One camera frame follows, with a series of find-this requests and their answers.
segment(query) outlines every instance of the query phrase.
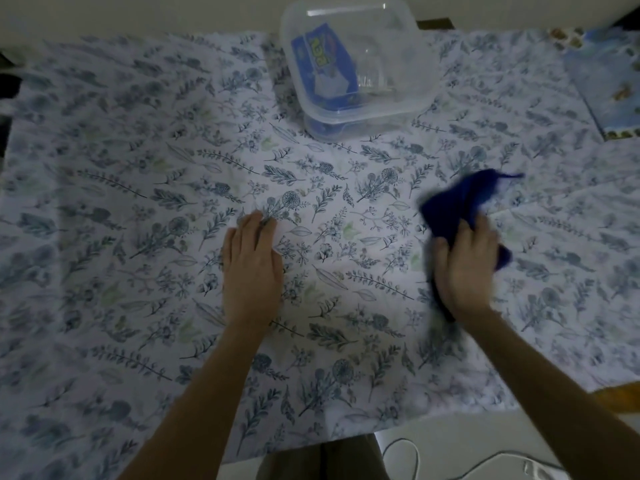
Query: cleaning cloth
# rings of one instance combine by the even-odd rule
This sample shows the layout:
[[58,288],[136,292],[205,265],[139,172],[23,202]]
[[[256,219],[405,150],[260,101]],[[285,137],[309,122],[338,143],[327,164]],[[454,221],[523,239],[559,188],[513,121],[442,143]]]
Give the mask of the cleaning cloth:
[[[471,229],[474,229],[478,209],[496,192],[498,181],[501,178],[521,177],[524,177],[524,174],[508,175],[494,169],[472,173],[449,189],[428,199],[420,207],[420,213],[430,227],[432,236],[444,237],[451,248],[456,239],[460,219],[466,220]],[[510,261],[511,251],[500,245],[496,271],[507,266]],[[443,305],[433,277],[431,277],[431,291],[445,319],[448,322],[455,321],[453,315]]]

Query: white wall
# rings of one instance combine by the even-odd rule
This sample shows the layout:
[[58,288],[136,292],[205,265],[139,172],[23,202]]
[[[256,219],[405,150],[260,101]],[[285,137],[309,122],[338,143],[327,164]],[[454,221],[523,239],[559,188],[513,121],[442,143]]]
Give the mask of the white wall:
[[[293,0],[0,0],[0,43],[83,34],[276,31]],[[594,27],[640,0],[405,0],[418,20],[448,16],[461,29]]]

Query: person's left hand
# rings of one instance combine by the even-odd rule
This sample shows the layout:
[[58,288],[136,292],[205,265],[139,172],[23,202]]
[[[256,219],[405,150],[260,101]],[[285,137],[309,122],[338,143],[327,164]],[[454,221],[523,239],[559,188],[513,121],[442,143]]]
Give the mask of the person's left hand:
[[282,257],[271,247],[277,222],[260,230],[262,213],[243,217],[231,228],[222,248],[223,305],[229,326],[266,332],[277,316],[282,295]]

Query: hand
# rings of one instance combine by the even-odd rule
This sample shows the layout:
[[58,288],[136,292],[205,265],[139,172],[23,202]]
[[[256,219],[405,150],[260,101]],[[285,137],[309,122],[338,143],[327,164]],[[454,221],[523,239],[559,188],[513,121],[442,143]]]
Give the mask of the hand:
[[453,249],[447,240],[434,241],[434,279],[442,302],[452,315],[465,324],[473,315],[490,309],[493,272],[498,259],[498,234],[482,214],[476,217],[476,230],[460,220]]
[[271,248],[277,222],[269,219],[260,230],[261,221],[256,211],[227,231],[222,297],[230,326],[264,334],[280,307],[284,271],[282,257]]

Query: forearm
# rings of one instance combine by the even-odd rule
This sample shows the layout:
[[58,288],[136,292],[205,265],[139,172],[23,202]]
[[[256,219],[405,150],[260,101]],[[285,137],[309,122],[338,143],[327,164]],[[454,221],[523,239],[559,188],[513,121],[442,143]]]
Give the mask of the forearm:
[[120,480],[214,479],[236,416],[260,333],[229,325]]
[[464,320],[556,457],[575,480],[637,478],[640,436],[490,310]]

